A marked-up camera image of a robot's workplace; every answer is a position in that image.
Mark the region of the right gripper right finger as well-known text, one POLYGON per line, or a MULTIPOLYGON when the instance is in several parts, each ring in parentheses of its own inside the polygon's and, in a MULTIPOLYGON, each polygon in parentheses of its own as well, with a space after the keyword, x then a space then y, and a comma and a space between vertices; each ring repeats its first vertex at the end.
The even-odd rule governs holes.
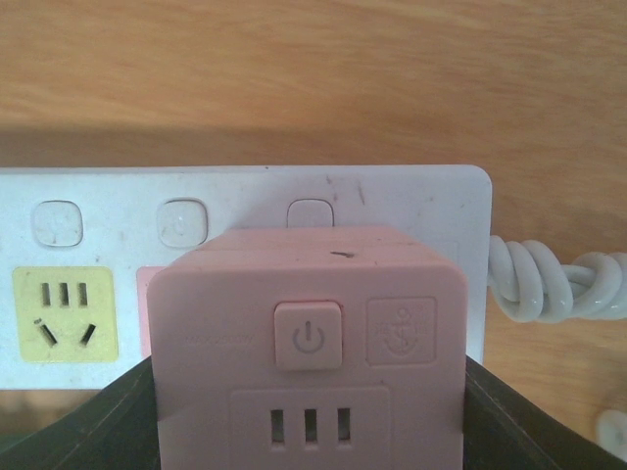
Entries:
POLYGON ((464 470, 625 467, 624 461, 550 417, 474 359, 466 359, 464 470))

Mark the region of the long white power strip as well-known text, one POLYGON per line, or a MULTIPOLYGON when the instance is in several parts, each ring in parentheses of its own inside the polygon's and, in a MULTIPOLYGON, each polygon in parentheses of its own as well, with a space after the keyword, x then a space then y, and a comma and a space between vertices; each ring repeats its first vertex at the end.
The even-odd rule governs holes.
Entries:
POLYGON ((483 357, 492 182, 472 165, 7 168, 1 172, 1 386, 100 389, 150 352, 146 287, 235 228, 384 225, 468 280, 483 357))

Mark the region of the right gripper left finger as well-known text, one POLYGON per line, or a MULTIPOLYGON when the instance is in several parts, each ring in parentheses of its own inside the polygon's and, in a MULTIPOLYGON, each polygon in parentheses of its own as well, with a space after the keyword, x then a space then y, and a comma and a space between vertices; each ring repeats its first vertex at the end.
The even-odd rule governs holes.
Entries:
POLYGON ((150 358, 48 427, 1 451, 3 469, 159 469, 150 358))

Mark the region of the pink cube socket adapter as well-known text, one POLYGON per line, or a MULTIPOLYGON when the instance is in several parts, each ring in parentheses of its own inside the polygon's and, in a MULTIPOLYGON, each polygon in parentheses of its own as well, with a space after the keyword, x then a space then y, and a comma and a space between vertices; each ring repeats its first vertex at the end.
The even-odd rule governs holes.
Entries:
POLYGON ((147 289, 165 469, 459 469, 467 285, 390 227, 232 230, 147 289))

